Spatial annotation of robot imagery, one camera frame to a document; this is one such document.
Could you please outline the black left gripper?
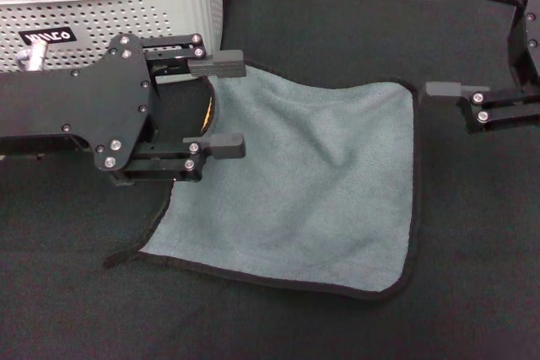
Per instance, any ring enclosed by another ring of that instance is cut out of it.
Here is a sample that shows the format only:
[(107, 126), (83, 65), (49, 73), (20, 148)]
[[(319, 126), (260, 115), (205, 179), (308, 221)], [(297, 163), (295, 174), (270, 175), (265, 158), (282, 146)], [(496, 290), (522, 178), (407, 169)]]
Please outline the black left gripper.
[(90, 152), (117, 185), (156, 97), (143, 39), (118, 35), (86, 67), (1, 76), (1, 153), (34, 156), (70, 148)]

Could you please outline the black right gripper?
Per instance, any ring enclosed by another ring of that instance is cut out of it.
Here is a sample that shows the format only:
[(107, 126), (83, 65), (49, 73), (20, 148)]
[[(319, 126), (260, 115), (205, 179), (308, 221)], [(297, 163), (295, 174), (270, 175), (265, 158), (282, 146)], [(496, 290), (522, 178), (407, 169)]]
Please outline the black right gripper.
[(452, 99), (470, 133), (494, 132), (521, 126), (539, 126), (539, 0), (492, 0), (526, 3), (517, 9), (507, 39), (513, 89), (491, 89), (461, 83), (428, 82), (429, 97)]

